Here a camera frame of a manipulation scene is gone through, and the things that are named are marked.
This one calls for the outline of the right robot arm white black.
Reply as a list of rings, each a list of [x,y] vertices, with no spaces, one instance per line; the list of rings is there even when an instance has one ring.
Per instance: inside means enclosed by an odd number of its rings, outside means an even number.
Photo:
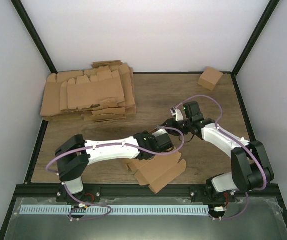
[[[237,137],[221,128],[217,121],[204,118],[196,101],[183,104],[184,114],[172,108],[172,118],[162,126],[173,136],[192,134],[213,144],[231,160],[231,172],[214,176],[206,181],[206,197],[218,201],[225,192],[264,190],[275,174],[262,142]]]

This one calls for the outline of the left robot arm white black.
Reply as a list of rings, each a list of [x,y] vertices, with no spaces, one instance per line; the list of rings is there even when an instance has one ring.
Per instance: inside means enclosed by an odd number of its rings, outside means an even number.
[[[86,147],[88,149],[67,154]],[[78,134],[59,147],[55,156],[66,154],[56,162],[59,180],[67,185],[68,196],[74,202],[80,202],[86,200],[82,174],[87,166],[116,159],[151,160],[155,153],[172,150],[174,145],[167,131],[160,129],[153,134],[144,131],[124,139],[108,141],[85,140],[83,135]]]

